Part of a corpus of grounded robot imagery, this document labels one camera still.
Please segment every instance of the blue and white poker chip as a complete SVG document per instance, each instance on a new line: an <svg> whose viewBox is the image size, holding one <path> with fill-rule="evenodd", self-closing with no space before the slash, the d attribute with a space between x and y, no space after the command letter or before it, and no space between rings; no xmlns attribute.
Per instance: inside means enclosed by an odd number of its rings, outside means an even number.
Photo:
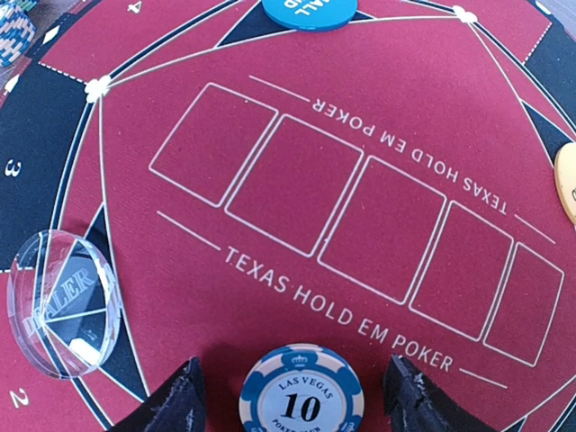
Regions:
<svg viewBox="0 0 576 432"><path fill-rule="evenodd" d="M249 432L357 431L364 394L350 365L312 344L278 348L252 368L239 412Z"/></svg>
<svg viewBox="0 0 576 432"><path fill-rule="evenodd" d="M307 32L327 32L354 17L358 0L263 0L268 17L283 27Z"/></svg>
<svg viewBox="0 0 576 432"><path fill-rule="evenodd" d="M0 66L14 63L31 45L36 27L18 5L10 0L0 5Z"/></svg>

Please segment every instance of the dotted white line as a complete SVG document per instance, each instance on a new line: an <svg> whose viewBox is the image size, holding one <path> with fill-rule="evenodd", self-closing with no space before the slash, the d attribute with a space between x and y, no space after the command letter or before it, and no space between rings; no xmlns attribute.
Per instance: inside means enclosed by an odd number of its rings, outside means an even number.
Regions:
<svg viewBox="0 0 576 432"><path fill-rule="evenodd" d="M532 48L532 50L530 51L530 53L526 56L526 59L524 60L523 64L526 64L526 62L528 61L528 59L530 59L530 56L532 54L534 54L534 51L536 50L536 48L538 48L538 45L540 45L540 42L542 41L542 39L544 38L544 36L548 33L548 31L550 30L550 27L552 27L552 23L550 22L548 24L548 27L546 27L546 30L544 30L544 33L542 33L542 36L540 36L540 39L536 42L535 46Z"/></svg>
<svg viewBox="0 0 576 432"><path fill-rule="evenodd" d="M62 72L61 70L56 69L55 67L49 66L45 63L42 63L41 61L39 61L39 63L41 65L43 65L45 68L48 68L50 70L53 70L54 72L58 72L59 74L63 75L64 77L68 77L68 78L72 78L74 80L76 80L78 83L82 83L82 84L86 84L85 81L82 81L80 78L76 78L75 76L72 76L70 74L67 74L66 72Z"/></svg>

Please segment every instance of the number 3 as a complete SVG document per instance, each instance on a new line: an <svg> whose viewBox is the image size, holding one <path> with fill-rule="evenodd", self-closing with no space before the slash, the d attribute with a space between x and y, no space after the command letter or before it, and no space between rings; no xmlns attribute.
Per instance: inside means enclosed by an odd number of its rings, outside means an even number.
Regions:
<svg viewBox="0 0 576 432"><path fill-rule="evenodd" d="M26 391L24 391L23 389L18 389L18 392L22 396L19 396L16 393L14 393L13 391L10 391L10 396L12 396L12 402L13 402L13 404L17 410L20 408L19 403L21 403L23 406L27 406L30 403L30 401L28 400L28 395L26 394Z"/></svg>
<svg viewBox="0 0 576 432"><path fill-rule="evenodd" d="M10 159L4 168L4 175L6 177L17 177L22 169L22 162L14 163L14 159Z"/></svg>

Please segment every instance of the red poker mat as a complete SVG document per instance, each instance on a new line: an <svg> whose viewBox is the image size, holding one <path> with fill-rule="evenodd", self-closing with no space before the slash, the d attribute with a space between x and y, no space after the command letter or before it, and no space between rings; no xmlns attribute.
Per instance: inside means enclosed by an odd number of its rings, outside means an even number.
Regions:
<svg viewBox="0 0 576 432"><path fill-rule="evenodd" d="M361 0L317 34L254 0L65 14L2 99L2 268L37 230L87 236L119 276L121 337L58 382L5 320L9 428L108 428L199 356L209 430L240 431L254 362L302 341L354 367L362 430L388 430L392 353L498 430L568 424L576 234L552 160L576 139L576 44L528 1L459 4L478 22Z"/></svg>

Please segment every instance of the crown symbol on chip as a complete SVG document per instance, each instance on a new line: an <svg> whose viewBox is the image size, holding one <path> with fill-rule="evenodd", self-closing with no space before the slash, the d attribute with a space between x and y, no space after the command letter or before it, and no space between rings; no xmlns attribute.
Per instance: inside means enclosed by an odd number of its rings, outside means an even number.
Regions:
<svg viewBox="0 0 576 432"><path fill-rule="evenodd" d="M298 355L292 359L292 363L294 363L296 367L302 367L308 363L308 359L303 355Z"/></svg>

